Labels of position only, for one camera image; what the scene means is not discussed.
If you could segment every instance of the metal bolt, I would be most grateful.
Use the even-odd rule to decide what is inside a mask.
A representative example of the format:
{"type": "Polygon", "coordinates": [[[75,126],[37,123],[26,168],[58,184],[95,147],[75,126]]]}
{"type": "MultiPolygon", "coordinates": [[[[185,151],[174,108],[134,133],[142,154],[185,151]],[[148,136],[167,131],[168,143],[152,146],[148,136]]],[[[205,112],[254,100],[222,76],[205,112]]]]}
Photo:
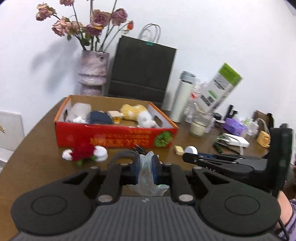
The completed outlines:
{"type": "Polygon", "coordinates": [[[113,198],[110,195],[101,195],[98,197],[100,202],[111,202],[113,198]]]}
{"type": "Polygon", "coordinates": [[[193,200],[193,196],[190,194],[182,194],[179,196],[179,200],[182,202],[191,202],[193,200]]]}

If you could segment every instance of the person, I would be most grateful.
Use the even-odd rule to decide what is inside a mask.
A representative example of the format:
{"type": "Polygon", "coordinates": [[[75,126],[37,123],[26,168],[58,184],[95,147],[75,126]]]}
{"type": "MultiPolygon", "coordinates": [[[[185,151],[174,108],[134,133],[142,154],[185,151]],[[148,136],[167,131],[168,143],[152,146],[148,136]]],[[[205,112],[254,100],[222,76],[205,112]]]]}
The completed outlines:
{"type": "MultiPolygon", "coordinates": [[[[287,179],[283,191],[279,192],[278,202],[281,207],[280,219],[285,225],[290,241],[296,241],[296,166],[292,167],[293,173],[287,179]]],[[[279,237],[284,238],[284,231],[277,223],[274,231],[279,237]]]]}

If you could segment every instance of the purple package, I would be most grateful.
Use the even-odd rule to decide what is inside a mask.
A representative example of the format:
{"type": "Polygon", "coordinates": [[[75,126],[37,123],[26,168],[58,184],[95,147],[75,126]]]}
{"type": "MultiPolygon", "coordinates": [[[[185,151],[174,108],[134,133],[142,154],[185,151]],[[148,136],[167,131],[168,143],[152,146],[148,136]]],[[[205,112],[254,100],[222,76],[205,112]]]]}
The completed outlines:
{"type": "Polygon", "coordinates": [[[225,119],[225,124],[223,128],[229,131],[231,134],[235,136],[244,137],[246,135],[247,127],[239,123],[238,121],[230,118],[225,119]]]}

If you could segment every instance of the cardboard box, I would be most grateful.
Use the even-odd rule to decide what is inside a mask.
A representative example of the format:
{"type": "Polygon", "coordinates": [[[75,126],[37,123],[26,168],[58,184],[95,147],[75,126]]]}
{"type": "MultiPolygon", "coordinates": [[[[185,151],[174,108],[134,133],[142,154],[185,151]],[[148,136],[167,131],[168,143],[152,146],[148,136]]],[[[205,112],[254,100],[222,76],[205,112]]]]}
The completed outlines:
{"type": "Polygon", "coordinates": [[[242,80],[228,64],[224,64],[197,99],[197,105],[205,113],[214,112],[242,80]]]}
{"type": "Polygon", "coordinates": [[[80,143],[91,143],[109,148],[132,148],[135,145],[144,148],[170,147],[178,130],[161,110],[153,103],[133,99],[101,96],[68,96],[61,105],[55,119],[57,144],[59,147],[73,148],[80,143]],[[88,125],[65,122],[67,113],[77,103],[88,103],[92,110],[118,110],[123,104],[141,104],[147,108],[158,124],[156,128],[138,128],[136,122],[122,120],[117,125],[88,125]]]}

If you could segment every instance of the thermos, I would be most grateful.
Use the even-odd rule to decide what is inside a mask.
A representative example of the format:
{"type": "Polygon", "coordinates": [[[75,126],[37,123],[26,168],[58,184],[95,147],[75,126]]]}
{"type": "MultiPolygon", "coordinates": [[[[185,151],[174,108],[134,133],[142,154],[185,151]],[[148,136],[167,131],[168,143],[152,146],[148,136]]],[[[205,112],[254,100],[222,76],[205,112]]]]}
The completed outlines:
{"type": "Polygon", "coordinates": [[[173,102],[173,107],[170,113],[170,119],[173,122],[180,123],[184,116],[184,109],[189,100],[190,94],[193,89],[193,82],[196,76],[187,71],[183,71],[180,76],[180,83],[178,85],[175,99],[173,102]]]}

